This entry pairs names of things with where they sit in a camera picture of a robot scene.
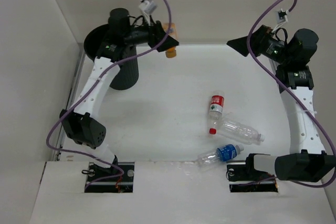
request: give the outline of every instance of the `wire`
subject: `wire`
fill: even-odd
[[[258,180],[258,181],[253,181],[253,182],[245,183],[245,184],[235,184],[235,185],[237,185],[237,186],[251,186],[251,185],[258,185],[258,184],[260,184],[261,182],[265,182],[265,181],[273,180],[273,179],[276,179],[276,178],[277,178],[276,176],[271,176],[271,177],[264,178],[264,179],[261,179],[261,180]]]
[[[306,108],[306,106],[300,101],[300,99],[292,92],[290,91],[289,88],[287,88],[271,71],[269,71],[255,56],[255,54],[252,51],[251,48],[251,36],[253,31],[256,29],[257,25],[260,23],[260,21],[275,7],[277,6],[279,3],[281,3],[283,0],[277,0],[275,1],[270,7],[268,7],[266,9],[266,11],[264,11],[264,13],[257,19],[257,21],[253,24],[250,32],[248,33],[247,36],[247,48],[249,53],[251,54],[252,58],[254,59],[254,61],[262,68],[264,69],[277,83],[278,85],[283,88],[284,90],[286,90],[286,92],[288,92],[293,98],[294,100],[301,106],[301,108],[306,111],[306,114],[308,115],[308,117],[313,121],[313,123],[320,129],[320,131],[322,132],[322,134],[324,135],[324,137],[327,139],[332,153],[334,154],[334,156],[336,156],[336,149],[335,146],[332,143],[331,138],[329,137],[329,135],[327,134],[327,132],[325,131],[325,129],[323,128],[323,126],[319,123],[319,121],[309,112],[309,110]],[[291,8],[289,9],[289,11],[291,12],[294,7],[296,6],[298,0],[294,0],[293,5],[291,6]],[[326,187],[329,186],[331,183],[334,182],[334,180],[336,179],[336,169],[334,169],[334,173],[332,175],[332,177],[330,178],[330,180],[322,185],[308,185],[302,182],[297,182],[297,181],[293,181],[296,184],[302,185],[302,186],[307,186],[307,187],[311,187],[311,188],[322,188],[322,187]]]
[[[139,20],[140,18],[142,18],[142,24],[143,24],[144,17],[143,17],[142,15],[140,15],[139,17],[137,17],[137,18],[133,21],[133,23],[132,23],[132,25],[131,25],[131,28],[133,28],[133,27],[137,24],[137,22],[138,22],[138,20]]]
[[[121,190],[121,181],[122,181],[122,176],[120,176],[120,178],[117,180],[117,182],[115,183],[116,185],[116,189],[118,189],[118,192],[120,193]]]
[[[111,66],[109,66],[108,68],[106,68],[102,73],[101,75],[99,76],[98,80],[92,85],[92,87],[88,90],[88,92],[83,95],[83,97],[81,99],[79,99],[73,106],[71,106],[68,111],[66,113],[64,113],[63,116],[61,116],[61,118],[55,123],[55,125],[51,128],[50,132],[48,133],[47,135],[47,138],[46,138],[46,144],[47,146],[54,150],[54,151],[62,151],[62,152],[68,152],[68,153],[75,153],[75,154],[80,154],[80,155],[84,155],[84,156],[87,156],[87,157],[91,157],[93,159],[96,159],[97,161],[103,163],[103,164],[107,164],[107,165],[110,165],[111,167],[117,169],[118,171],[120,171],[119,174],[116,174],[116,175],[111,175],[111,176],[106,176],[106,177],[102,177],[102,178],[99,178],[99,179],[95,179],[93,181],[91,181],[89,184],[86,185],[85,188],[87,188],[89,185],[91,185],[93,182],[96,182],[98,180],[101,180],[101,179],[106,179],[106,178],[115,178],[115,177],[120,177],[124,174],[124,171],[117,165],[114,165],[114,164],[110,164],[104,160],[101,160],[99,158],[96,158],[95,156],[89,154],[89,153],[85,153],[85,152],[81,152],[81,151],[75,151],[75,150],[67,150],[67,149],[62,149],[62,148],[56,148],[54,146],[52,146],[50,144],[50,138],[53,134],[53,132],[55,131],[55,129],[60,125],[60,123],[84,100],[86,99],[86,97],[88,97],[88,95],[95,89],[95,87],[98,85],[99,81],[101,80],[101,78],[113,67],[115,67],[116,65],[119,65],[119,64],[123,64],[129,60],[134,60],[140,56],[143,56],[143,55],[146,55],[154,50],[156,50],[157,48],[159,48],[163,43],[164,41],[167,39],[167,37],[169,36],[169,30],[171,29],[172,27],[172,13],[171,13],[171,9],[170,9],[170,6],[169,6],[169,3],[167,0],[163,0],[164,4],[166,5],[167,7],[167,11],[168,11],[168,17],[169,17],[169,25],[168,25],[168,30],[166,32],[166,34],[164,35],[164,37],[162,38],[162,40],[156,45],[154,46],[153,48],[145,51],[145,52],[142,52],[138,55],[135,55],[135,56],[132,56],[132,57],[129,57],[129,58],[126,58],[126,59],[122,59],[122,60],[119,60],[117,62],[115,62],[114,64],[112,64]]]
[[[284,36],[285,36],[285,40],[284,40],[283,42],[285,43],[285,46],[286,46],[286,45],[288,45],[288,43],[287,43],[287,40],[288,40],[288,33],[287,33],[287,30],[286,30],[286,29],[284,29],[284,28],[281,27],[281,28],[279,28],[278,30],[276,30],[276,32],[275,32],[275,37],[277,38],[278,41],[281,41],[281,39],[278,37],[278,32],[279,32],[280,30],[283,31],[283,34],[284,34]]]

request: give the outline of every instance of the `white tabletop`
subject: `white tabletop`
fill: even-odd
[[[147,49],[138,47],[138,52]],[[267,58],[261,59],[270,67]],[[86,58],[77,96],[92,66]],[[277,85],[251,57],[227,46],[182,45],[173,59],[158,52],[139,58],[139,73],[131,89],[108,91],[98,118],[107,128],[105,141],[120,161],[192,161],[200,153],[236,144],[207,134],[209,100],[217,89],[225,92],[229,118],[266,136],[261,145],[245,145],[237,158],[249,153],[289,154],[289,126]],[[67,138],[64,148],[81,150]],[[61,160],[90,160],[68,156],[62,154]]]
[[[30,224],[335,224],[323,188],[230,193],[225,166],[136,162],[133,193],[83,193],[88,162],[48,162]]]

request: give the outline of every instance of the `white connector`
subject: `white connector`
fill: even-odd
[[[151,24],[151,15],[157,8],[157,4],[153,0],[140,0],[139,9],[148,25]]]
[[[281,26],[288,23],[288,16],[287,16],[288,13],[289,13],[288,10],[284,11],[282,8],[280,10],[276,11],[277,25],[272,30],[272,33],[275,33],[275,31],[278,30]]]

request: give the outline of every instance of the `orange object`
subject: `orange object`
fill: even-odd
[[[169,23],[163,23],[162,28],[165,32],[167,32]],[[176,33],[176,27],[175,23],[172,23],[172,26],[169,31],[169,36],[177,40],[177,33]],[[166,57],[167,58],[174,58],[176,56],[176,47],[172,47],[168,50],[166,50]]]

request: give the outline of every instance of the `screw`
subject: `screw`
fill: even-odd
[[[133,177],[134,176],[134,171],[133,170],[128,170],[127,171],[127,176]]]
[[[89,176],[89,177],[93,177],[94,174],[95,174],[94,171],[95,171],[95,170],[93,170],[93,169],[89,170],[90,173],[88,174],[88,176]]]

